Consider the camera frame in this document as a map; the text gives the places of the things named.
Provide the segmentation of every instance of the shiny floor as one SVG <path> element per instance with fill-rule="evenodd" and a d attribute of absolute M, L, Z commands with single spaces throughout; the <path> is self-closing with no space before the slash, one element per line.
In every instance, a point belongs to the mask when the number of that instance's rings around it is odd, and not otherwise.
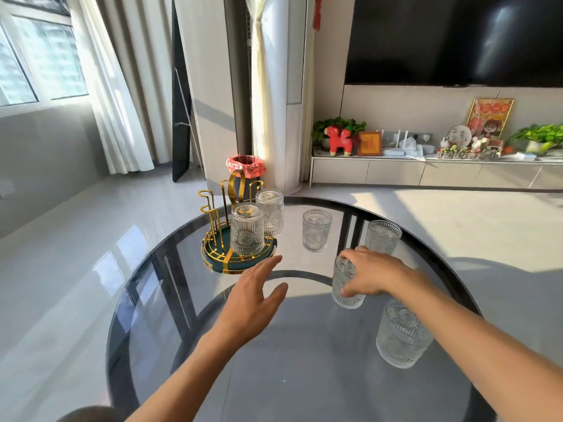
<path fill-rule="evenodd" d="M 124 283 L 199 214 L 198 170 L 112 176 L 0 240 L 0 414 L 54 422 L 107 404 L 105 347 Z M 563 365 L 563 195 L 314 186 L 401 224 L 456 270 L 484 316 Z"/>

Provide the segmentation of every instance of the embossed glass tumbler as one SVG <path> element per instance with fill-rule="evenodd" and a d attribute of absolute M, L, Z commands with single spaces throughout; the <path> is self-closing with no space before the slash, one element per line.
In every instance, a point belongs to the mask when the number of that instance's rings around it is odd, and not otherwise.
<path fill-rule="evenodd" d="M 256 204 L 240 203 L 233 207 L 231 249 L 242 256 L 252 256 L 264 249 L 264 213 Z"/>
<path fill-rule="evenodd" d="M 401 228 L 394 223 L 386 220 L 372 220 L 368 224 L 365 246 L 370 250 L 391 255 L 402 235 Z"/>
<path fill-rule="evenodd" d="M 324 210 L 308 210 L 303 214 L 303 247 L 321 251 L 327 246 L 332 215 Z"/>
<path fill-rule="evenodd" d="M 256 205 L 264 212 L 264 232 L 270 237 L 282 233 L 283 220 L 283 194 L 277 190 L 262 190 L 256 194 Z"/>
<path fill-rule="evenodd" d="M 332 298 L 342 308 L 354 309 L 359 307 L 365 295 L 354 295 L 351 298 L 344 298 L 340 294 L 342 287 L 356 276 L 356 267 L 348 259 L 336 256 L 334 260 L 334 274 L 332 276 Z"/>
<path fill-rule="evenodd" d="M 414 366 L 433 339 L 432 333 L 400 300 L 392 298 L 385 305 L 376 347 L 391 366 L 399 369 Z"/>

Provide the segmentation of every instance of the window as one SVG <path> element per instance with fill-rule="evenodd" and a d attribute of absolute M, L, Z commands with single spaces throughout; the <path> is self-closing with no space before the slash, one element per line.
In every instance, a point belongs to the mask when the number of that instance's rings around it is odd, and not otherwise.
<path fill-rule="evenodd" d="M 86 94 L 66 1 L 0 0 L 0 107 Z"/>

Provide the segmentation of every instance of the hand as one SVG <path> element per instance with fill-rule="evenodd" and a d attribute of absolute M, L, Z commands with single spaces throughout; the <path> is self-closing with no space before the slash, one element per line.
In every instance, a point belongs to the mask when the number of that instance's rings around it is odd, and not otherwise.
<path fill-rule="evenodd" d="M 237 349 L 262 333 L 285 299 L 287 283 L 279 284 L 265 299 L 262 290 L 266 278 L 281 260 L 281 256 L 273 256 L 245 270 L 213 326 L 212 330 Z"/>
<path fill-rule="evenodd" d="M 342 250 L 340 257 L 349 259 L 356 267 L 356 276 L 340 291 L 346 298 L 357 294 L 393 294 L 395 287 L 423 278 L 419 271 L 409 268 L 400 259 L 371 251 L 364 246 L 355 250 Z"/>

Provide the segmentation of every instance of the potted plant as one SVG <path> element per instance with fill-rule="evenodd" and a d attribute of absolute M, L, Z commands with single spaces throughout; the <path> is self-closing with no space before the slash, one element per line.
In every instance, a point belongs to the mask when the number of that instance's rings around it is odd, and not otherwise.
<path fill-rule="evenodd" d="M 324 121 L 316 121 L 313 125 L 313 131 L 311 132 L 311 137 L 313 139 L 313 145 L 321 147 L 323 151 L 330 151 L 329 137 L 324 134 L 324 131 L 329 126 L 335 126 L 340 129 L 348 129 L 354 137 L 358 132 L 363 132 L 367 126 L 364 121 L 362 123 L 357 123 L 356 120 L 345 120 L 342 117 L 336 117 L 334 119 L 328 119 Z"/>
<path fill-rule="evenodd" d="M 507 140 L 507 146 L 520 146 L 525 152 L 533 154 L 544 154 L 548 149 L 561 144 L 563 144 L 563 125 L 556 124 L 547 126 L 533 124 L 517 131 Z"/>

